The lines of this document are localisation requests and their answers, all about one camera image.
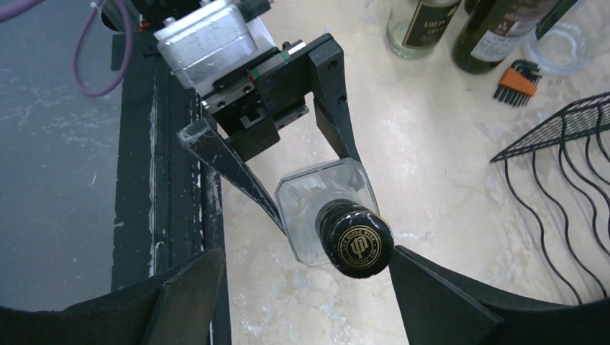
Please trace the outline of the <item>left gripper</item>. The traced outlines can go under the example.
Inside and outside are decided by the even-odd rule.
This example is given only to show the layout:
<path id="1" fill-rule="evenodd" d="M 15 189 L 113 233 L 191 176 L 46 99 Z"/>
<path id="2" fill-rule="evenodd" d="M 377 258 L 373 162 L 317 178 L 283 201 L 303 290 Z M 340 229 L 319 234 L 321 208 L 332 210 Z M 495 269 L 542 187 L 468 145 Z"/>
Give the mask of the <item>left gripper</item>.
<path id="1" fill-rule="evenodd" d="M 283 234 L 276 203 L 245 162 L 279 142 L 279 131 L 308 112 L 305 96 L 311 91 L 324 138 L 338 157 L 360 162 L 347 102 L 344 51 L 331 34 L 273 48 L 216 82 L 202 104 L 224 136 L 208 119 L 177 133 L 185 150 L 256 202 Z"/>

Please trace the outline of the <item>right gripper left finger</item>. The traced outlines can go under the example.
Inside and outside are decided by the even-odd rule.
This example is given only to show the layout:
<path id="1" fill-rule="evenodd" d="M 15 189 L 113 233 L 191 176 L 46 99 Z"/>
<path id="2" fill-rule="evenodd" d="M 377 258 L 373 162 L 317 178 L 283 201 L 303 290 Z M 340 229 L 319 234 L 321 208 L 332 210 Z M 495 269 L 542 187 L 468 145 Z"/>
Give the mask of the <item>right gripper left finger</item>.
<path id="1" fill-rule="evenodd" d="M 224 271 L 208 249 L 177 267 L 62 311 L 1 308 L 2 344 L 206 344 Z"/>

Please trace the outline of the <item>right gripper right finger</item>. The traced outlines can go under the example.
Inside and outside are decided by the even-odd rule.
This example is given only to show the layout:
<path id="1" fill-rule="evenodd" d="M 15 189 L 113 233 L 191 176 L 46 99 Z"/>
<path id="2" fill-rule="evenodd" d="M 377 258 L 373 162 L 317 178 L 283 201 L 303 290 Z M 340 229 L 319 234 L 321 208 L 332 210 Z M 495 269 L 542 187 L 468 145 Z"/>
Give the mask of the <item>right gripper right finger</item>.
<path id="1" fill-rule="evenodd" d="M 609 300 L 561 305 L 507 292 L 397 246 L 389 271 L 410 344 L 608 344 Z"/>

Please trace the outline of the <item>dark bottle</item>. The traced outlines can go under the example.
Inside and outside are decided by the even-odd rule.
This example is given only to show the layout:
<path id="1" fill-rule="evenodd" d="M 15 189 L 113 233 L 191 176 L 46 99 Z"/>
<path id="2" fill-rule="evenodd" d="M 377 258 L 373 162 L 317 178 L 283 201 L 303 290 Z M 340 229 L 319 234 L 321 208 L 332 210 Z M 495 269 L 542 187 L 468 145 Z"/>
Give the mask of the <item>dark bottle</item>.
<path id="1" fill-rule="evenodd" d="M 478 1 L 453 45 L 453 62 L 470 74 L 493 70 L 556 4 L 555 0 Z"/>
<path id="2" fill-rule="evenodd" d="M 275 191 L 295 259 L 368 278 L 391 261 L 394 238 L 361 162 L 343 158 L 284 175 Z"/>

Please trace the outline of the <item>clear slim bottle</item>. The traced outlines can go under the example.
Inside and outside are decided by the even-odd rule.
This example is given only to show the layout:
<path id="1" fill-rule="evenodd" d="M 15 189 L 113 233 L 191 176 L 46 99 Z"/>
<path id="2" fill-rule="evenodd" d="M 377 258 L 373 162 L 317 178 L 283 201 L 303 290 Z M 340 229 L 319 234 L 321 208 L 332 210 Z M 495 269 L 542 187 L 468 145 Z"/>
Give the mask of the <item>clear slim bottle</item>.
<path id="1" fill-rule="evenodd" d="M 459 9 L 461 0 L 397 0 L 386 22 L 390 49 L 405 59 L 430 54 Z"/>

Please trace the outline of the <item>clear glass bottle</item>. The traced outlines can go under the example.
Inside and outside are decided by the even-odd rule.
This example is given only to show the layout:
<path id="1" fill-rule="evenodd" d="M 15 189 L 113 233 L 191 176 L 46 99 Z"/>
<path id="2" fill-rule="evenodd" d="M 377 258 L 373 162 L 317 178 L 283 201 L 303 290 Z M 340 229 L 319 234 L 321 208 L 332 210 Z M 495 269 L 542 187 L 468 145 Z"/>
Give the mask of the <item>clear glass bottle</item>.
<path id="1" fill-rule="evenodd" d="M 609 1 L 559 1 L 522 43 L 546 74 L 571 75 L 609 52 Z"/>

